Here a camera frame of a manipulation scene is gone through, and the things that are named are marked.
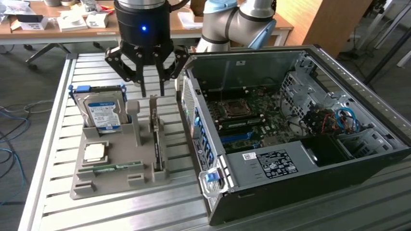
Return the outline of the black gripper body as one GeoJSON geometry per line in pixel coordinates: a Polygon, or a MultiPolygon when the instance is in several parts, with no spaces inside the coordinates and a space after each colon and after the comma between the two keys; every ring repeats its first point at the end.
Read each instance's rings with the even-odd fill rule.
{"type": "Polygon", "coordinates": [[[162,3],[154,8],[136,9],[129,3],[116,3],[116,17],[122,42],[122,54],[133,59],[137,49],[142,51],[144,65],[153,65],[153,52],[158,53],[161,61],[173,50],[170,40],[169,14],[170,5],[162,3]]]}

